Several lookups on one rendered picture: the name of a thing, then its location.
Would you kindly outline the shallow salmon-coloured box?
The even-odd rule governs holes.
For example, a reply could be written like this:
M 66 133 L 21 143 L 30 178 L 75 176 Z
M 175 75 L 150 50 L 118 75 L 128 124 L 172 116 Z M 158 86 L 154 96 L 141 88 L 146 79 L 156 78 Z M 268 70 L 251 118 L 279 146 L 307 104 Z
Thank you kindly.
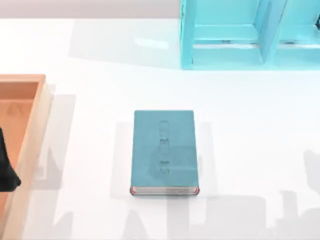
M 0 240 L 22 239 L 52 100 L 44 74 L 0 74 L 0 128 L 21 180 L 15 191 L 0 192 Z

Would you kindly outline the teal blue book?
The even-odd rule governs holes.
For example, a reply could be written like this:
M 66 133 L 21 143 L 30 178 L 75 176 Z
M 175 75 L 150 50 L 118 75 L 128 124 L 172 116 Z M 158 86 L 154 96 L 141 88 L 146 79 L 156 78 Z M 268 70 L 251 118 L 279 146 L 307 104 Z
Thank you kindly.
M 136 110 L 130 193 L 196 196 L 199 192 L 194 112 Z

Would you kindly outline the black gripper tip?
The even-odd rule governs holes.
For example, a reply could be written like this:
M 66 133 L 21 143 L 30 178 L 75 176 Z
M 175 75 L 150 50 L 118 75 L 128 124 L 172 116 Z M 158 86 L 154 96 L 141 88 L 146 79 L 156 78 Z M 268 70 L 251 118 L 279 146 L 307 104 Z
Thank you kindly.
M 14 192 L 21 183 L 21 179 L 10 163 L 3 130 L 0 127 L 0 192 Z

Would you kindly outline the light blue rack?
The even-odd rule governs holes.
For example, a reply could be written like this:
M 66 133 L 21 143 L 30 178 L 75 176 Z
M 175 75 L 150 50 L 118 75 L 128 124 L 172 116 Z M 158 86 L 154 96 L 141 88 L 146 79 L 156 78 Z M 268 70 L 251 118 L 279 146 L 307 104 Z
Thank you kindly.
M 320 0 L 179 0 L 185 70 L 320 70 Z

